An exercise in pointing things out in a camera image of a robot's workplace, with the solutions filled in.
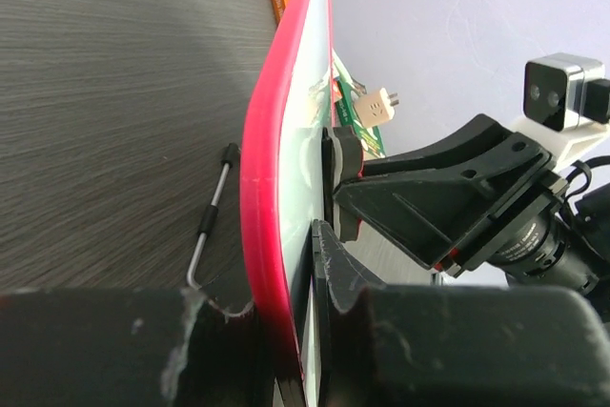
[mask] silver camera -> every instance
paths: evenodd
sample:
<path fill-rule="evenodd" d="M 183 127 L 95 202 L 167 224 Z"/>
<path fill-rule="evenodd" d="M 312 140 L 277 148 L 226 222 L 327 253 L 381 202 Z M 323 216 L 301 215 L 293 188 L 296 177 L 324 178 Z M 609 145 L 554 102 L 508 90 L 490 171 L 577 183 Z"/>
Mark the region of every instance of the silver camera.
<path fill-rule="evenodd" d="M 529 61 L 523 112 L 557 132 L 591 120 L 605 124 L 610 119 L 610 82 L 604 75 L 600 61 L 562 52 Z"/>

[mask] metal tool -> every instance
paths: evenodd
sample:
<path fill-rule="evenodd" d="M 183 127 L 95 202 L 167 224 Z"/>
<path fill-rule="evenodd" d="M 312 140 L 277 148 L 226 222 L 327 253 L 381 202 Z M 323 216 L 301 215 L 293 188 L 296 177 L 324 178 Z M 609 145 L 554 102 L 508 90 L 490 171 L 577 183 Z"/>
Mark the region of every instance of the metal tool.
<path fill-rule="evenodd" d="M 214 223 L 216 222 L 216 217 L 218 216 L 218 201 L 220 200 L 222 189 L 227 181 L 227 175 L 229 174 L 229 170 L 233 167 L 233 165 L 238 162 L 239 147 L 235 143 L 230 143 L 227 145 L 227 148 L 225 148 L 225 151 L 222 154 L 222 159 L 220 159 L 220 163 L 222 164 L 222 172 L 220 173 L 216 190 L 213 192 L 212 201 L 208 204 L 208 207 L 206 207 L 206 210 L 201 217 L 198 231 L 199 238 L 197 239 L 197 245 L 194 247 L 191 264 L 189 265 L 189 270 L 187 271 L 187 284 L 196 290 L 200 290 L 201 285 L 195 281 L 194 274 L 197 270 L 197 265 L 199 264 L 203 247 L 206 240 L 210 236 L 210 233 L 212 232 Z"/>

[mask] scratched black surface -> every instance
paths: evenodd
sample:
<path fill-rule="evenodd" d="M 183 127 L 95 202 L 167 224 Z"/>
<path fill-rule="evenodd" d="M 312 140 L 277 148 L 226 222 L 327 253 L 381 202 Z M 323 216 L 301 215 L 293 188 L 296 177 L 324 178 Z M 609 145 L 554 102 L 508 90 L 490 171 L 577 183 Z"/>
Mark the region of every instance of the scratched black surface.
<path fill-rule="evenodd" d="M 274 31 L 269 0 L 2 0 L 0 290 L 183 285 Z M 212 296 L 249 295 L 237 178 Z"/>

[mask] white wall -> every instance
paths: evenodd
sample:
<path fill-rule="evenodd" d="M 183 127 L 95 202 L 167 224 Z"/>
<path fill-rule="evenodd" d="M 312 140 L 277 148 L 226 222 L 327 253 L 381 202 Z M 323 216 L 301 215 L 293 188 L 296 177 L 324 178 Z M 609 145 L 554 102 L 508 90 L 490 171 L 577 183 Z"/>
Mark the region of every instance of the white wall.
<path fill-rule="evenodd" d="M 610 0 L 334 0 L 334 10 L 350 72 L 400 96 L 381 130 L 388 153 L 439 140 L 479 112 L 508 123 L 533 57 L 565 51 L 610 66 Z M 596 151 L 609 153 L 610 144 Z M 607 170 L 595 175 L 610 181 Z M 477 271 L 466 281 L 501 278 Z"/>

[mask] power adapter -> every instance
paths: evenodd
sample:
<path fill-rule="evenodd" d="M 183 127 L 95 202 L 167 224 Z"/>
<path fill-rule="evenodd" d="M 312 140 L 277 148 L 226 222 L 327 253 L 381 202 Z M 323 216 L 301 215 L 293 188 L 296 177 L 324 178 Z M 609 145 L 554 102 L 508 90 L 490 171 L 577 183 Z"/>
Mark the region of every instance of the power adapter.
<path fill-rule="evenodd" d="M 373 128 L 394 118 L 398 94 L 388 94 L 385 88 L 353 98 L 354 111 L 363 128 Z"/>

